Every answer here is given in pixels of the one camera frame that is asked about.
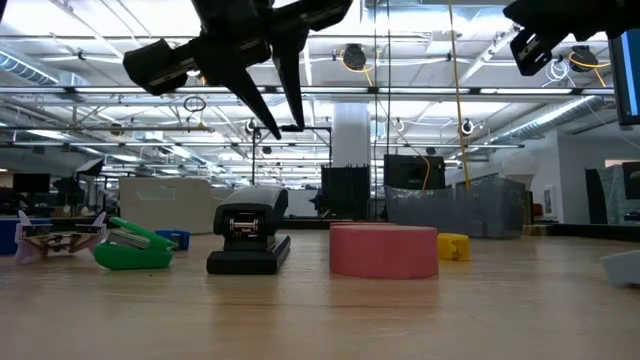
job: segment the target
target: yellow toy brick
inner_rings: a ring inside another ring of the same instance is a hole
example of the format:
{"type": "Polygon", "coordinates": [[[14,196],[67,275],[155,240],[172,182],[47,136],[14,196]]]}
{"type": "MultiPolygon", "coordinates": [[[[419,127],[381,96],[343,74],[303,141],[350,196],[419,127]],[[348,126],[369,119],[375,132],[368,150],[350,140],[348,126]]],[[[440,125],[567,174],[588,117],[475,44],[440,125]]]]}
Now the yellow toy brick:
{"type": "Polygon", "coordinates": [[[443,260],[471,260],[469,237],[459,234],[439,234],[438,257],[443,260]]]}

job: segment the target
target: ceiling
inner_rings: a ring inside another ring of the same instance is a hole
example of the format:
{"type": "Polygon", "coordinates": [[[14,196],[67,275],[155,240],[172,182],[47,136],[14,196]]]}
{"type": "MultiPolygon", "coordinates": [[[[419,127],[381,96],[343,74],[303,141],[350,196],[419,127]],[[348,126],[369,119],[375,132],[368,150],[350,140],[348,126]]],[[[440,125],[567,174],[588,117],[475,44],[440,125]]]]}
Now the ceiling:
{"type": "MultiPolygon", "coordinates": [[[[276,1],[275,6],[280,7],[290,2],[276,1]]],[[[508,46],[508,40],[516,35],[516,31],[513,24],[501,13],[501,6],[508,2],[455,2],[466,5],[456,6],[454,9],[454,29],[458,33],[455,45],[460,86],[536,89],[602,86],[593,72],[567,71],[566,60],[554,68],[549,67],[546,71],[541,71],[536,76],[521,76],[508,46]]],[[[110,93],[84,94],[85,101],[81,104],[54,94],[5,93],[4,98],[13,101],[14,110],[16,107],[22,108],[24,104],[25,109],[38,111],[42,116],[34,115],[30,120],[20,116],[5,117],[3,122],[9,125],[59,125],[69,124],[75,119],[88,128],[120,123],[124,126],[161,126],[174,129],[156,132],[153,135],[149,131],[143,131],[136,134],[127,132],[118,136],[104,131],[67,132],[62,134],[61,139],[56,139],[55,134],[52,137],[23,133],[19,134],[20,140],[31,139],[35,135],[36,139],[39,136],[41,141],[62,141],[66,138],[94,142],[135,142],[142,141],[145,136],[147,139],[153,136],[155,140],[172,143],[228,144],[251,141],[245,127],[254,115],[232,94],[222,92],[198,95],[207,102],[207,108],[202,113],[192,115],[183,107],[189,94],[154,98],[139,93],[126,93],[119,88],[135,86],[121,65],[122,54],[163,37],[167,38],[172,46],[179,46],[198,35],[200,23],[189,0],[154,0],[152,6],[148,0],[70,0],[67,3],[65,5],[57,0],[9,0],[5,19],[0,26],[0,51],[9,53],[58,79],[67,79],[70,74],[74,74],[77,76],[76,81],[79,81],[75,84],[114,89],[110,93]],[[62,9],[65,6],[69,7],[66,12],[62,9]],[[200,123],[206,125],[209,131],[192,131],[200,123]]],[[[373,10],[363,7],[356,0],[342,23],[312,33],[307,49],[300,55],[302,85],[310,87],[311,90],[334,86],[376,86],[392,89],[441,87],[451,90],[455,86],[454,62],[450,59],[451,27],[446,6],[419,6],[418,1],[415,1],[415,6],[406,6],[407,3],[408,1],[405,1],[405,6],[390,8],[390,20],[386,18],[386,10],[378,11],[379,16],[376,16],[374,22],[373,10]],[[368,66],[371,68],[370,80],[364,73],[348,71],[340,61],[340,52],[349,43],[362,45],[368,56],[368,66]]],[[[577,44],[575,39],[569,37],[555,53],[565,56],[566,59],[572,46],[577,44]]],[[[607,41],[603,34],[596,35],[583,45],[589,45],[601,63],[609,62],[607,41]]],[[[253,66],[249,73],[258,86],[279,86],[277,72],[270,62],[253,66]]],[[[611,86],[609,68],[602,69],[601,74],[604,81],[608,82],[607,85],[611,86]]],[[[35,86],[33,82],[6,71],[0,71],[0,85],[35,86]]],[[[190,78],[187,85],[201,86],[197,77],[190,78]]],[[[311,92],[304,98],[305,120],[308,126],[330,127],[336,102],[366,101],[369,103],[372,120],[375,120],[376,110],[380,121],[386,120],[385,114],[389,113],[390,118],[402,122],[401,132],[411,143],[451,144],[457,141],[458,107],[455,93],[434,95],[424,91],[421,93],[421,90],[411,91],[414,92],[413,95],[396,92],[390,97],[382,94],[377,98],[363,95],[357,99],[348,94],[311,92]]],[[[476,135],[482,138],[490,133],[500,132],[510,123],[548,103],[570,100],[566,96],[551,95],[554,96],[463,96],[461,114],[463,118],[481,125],[476,131],[482,134],[476,135]]],[[[270,104],[270,110],[279,123],[293,123],[283,95],[265,94],[264,98],[270,104]]],[[[396,131],[389,135],[391,142],[404,141],[396,131]]],[[[323,146],[318,134],[286,134],[285,139],[289,142],[316,142],[318,146],[303,150],[274,148],[272,154],[259,154],[258,157],[307,160],[328,158],[328,149],[323,146]]],[[[151,146],[142,149],[137,147],[135,153],[136,157],[149,165],[200,164],[194,159],[228,167],[250,165],[250,162],[244,159],[246,155],[250,155],[247,153],[250,152],[250,148],[184,148],[190,156],[180,156],[172,152],[163,154],[151,146]]],[[[109,149],[99,146],[92,149],[105,154],[110,153],[109,149]]],[[[134,153],[131,150],[119,151],[129,156],[133,156],[134,153]]],[[[412,153],[408,148],[398,151],[412,153]]],[[[442,150],[442,153],[448,154],[450,151],[442,150]]],[[[275,169],[274,161],[276,160],[265,162],[265,166],[272,165],[275,169]]],[[[319,163],[310,164],[310,170],[285,170],[304,173],[303,175],[308,175],[306,171],[309,171],[313,175],[303,177],[311,182],[315,181],[314,176],[317,173],[313,167],[319,163]]],[[[271,181],[272,169],[264,169],[271,181]]],[[[231,175],[226,178],[218,177],[224,178],[226,183],[241,180],[241,177],[231,175]]]]}

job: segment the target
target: white pillar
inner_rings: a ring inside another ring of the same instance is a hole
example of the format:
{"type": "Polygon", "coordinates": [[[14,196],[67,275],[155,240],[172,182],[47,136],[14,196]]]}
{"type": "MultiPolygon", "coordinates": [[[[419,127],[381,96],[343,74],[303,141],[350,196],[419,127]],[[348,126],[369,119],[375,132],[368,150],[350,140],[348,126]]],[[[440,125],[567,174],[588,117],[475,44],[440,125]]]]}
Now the white pillar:
{"type": "Polygon", "coordinates": [[[371,163],[367,103],[337,103],[333,110],[333,167],[371,163]]]}

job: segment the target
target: pink toy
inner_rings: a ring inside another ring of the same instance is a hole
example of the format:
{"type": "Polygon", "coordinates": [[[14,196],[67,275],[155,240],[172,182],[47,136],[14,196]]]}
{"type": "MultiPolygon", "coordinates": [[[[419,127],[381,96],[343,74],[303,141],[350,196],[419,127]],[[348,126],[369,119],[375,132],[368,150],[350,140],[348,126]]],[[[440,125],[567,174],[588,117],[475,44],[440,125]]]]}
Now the pink toy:
{"type": "Polygon", "coordinates": [[[31,224],[27,215],[20,211],[20,223],[16,225],[15,242],[18,251],[14,257],[16,264],[29,263],[34,258],[44,260],[49,251],[66,250],[69,254],[83,249],[91,253],[107,235],[107,225],[104,223],[106,213],[100,214],[92,225],[75,225],[76,231],[51,232],[51,224],[31,224]]]}
{"type": "Polygon", "coordinates": [[[438,274],[438,231],[399,225],[332,226],[330,267],[373,279],[426,279],[438,274]]]}

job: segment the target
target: workstation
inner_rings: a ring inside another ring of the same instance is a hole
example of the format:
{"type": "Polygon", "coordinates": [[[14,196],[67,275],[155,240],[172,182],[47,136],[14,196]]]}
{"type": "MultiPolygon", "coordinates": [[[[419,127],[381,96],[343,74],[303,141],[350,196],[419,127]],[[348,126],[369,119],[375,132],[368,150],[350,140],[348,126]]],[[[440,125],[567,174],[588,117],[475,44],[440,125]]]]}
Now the workstation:
{"type": "Polygon", "coordinates": [[[9,0],[0,358],[635,359],[640,30],[556,5],[9,0]]]}

